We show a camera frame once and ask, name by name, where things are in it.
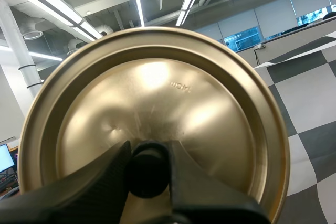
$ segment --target window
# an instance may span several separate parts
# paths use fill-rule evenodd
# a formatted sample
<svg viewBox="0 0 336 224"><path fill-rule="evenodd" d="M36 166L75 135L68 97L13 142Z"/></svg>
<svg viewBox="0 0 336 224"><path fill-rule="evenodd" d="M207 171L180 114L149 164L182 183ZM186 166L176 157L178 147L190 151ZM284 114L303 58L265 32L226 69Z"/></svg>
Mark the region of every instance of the window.
<svg viewBox="0 0 336 224"><path fill-rule="evenodd" d="M254 46L260 42L261 35L258 27L253 27L224 38L224 44L235 52Z"/></svg>
<svg viewBox="0 0 336 224"><path fill-rule="evenodd" d="M301 26L303 24L307 24L310 22L314 22L318 19L323 18L326 14L328 14L327 8L322 8L319 10L316 10L315 12L303 15L301 17L296 18L296 20L298 21L298 25Z"/></svg>
<svg viewBox="0 0 336 224"><path fill-rule="evenodd" d="M265 38L265 40L274 39L274 38L276 38L276 37L280 37L281 35L282 35L282 33L274 34L274 35L272 35L272 36L269 36L269 37Z"/></svg>

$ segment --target black cylinder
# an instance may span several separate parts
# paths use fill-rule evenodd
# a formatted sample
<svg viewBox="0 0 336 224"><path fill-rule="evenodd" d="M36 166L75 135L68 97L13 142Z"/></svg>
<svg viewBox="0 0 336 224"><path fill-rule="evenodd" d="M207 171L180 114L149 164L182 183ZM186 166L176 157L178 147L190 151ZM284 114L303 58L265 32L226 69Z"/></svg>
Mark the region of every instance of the black cylinder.
<svg viewBox="0 0 336 224"><path fill-rule="evenodd" d="M129 191L141 198L153 198L163 193L169 183L167 152L161 144L143 144L134 151L125 170Z"/></svg>

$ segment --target computer monitor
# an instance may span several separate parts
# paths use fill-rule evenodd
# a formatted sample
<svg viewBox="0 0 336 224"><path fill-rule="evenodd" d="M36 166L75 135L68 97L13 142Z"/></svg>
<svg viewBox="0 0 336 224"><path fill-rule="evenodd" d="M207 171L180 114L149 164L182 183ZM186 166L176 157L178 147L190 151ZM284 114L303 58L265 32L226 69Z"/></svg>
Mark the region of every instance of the computer monitor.
<svg viewBox="0 0 336 224"><path fill-rule="evenodd" d="M14 166L14 161L10 155L7 144L0 146L0 172Z"/></svg>

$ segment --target cable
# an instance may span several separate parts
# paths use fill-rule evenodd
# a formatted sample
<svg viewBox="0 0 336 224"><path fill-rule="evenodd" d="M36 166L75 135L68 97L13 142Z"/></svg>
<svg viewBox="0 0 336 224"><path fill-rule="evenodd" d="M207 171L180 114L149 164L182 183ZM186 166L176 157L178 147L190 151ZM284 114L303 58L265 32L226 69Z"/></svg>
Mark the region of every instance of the cable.
<svg viewBox="0 0 336 224"><path fill-rule="evenodd" d="M257 66L258 66L258 65L260 65L260 61L259 61L258 55L257 55L257 53L256 53L256 51L254 49L253 49L253 52L254 52L254 54L256 56L256 61L257 61Z"/></svg>

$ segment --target ceiling beam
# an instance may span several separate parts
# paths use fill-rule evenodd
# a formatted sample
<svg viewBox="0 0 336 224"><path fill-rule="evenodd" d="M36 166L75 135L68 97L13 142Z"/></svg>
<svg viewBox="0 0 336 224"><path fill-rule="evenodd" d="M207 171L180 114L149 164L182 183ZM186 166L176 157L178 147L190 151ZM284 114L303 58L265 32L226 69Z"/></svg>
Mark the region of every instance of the ceiling beam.
<svg viewBox="0 0 336 224"><path fill-rule="evenodd" d="M124 30L124 25L122 24L122 20L121 20L121 17L119 15L118 10L114 10L113 12L114 12L114 15L115 15L115 17L117 19L117 22L118 22L118 25L120 27L120 30Z"/></svg>

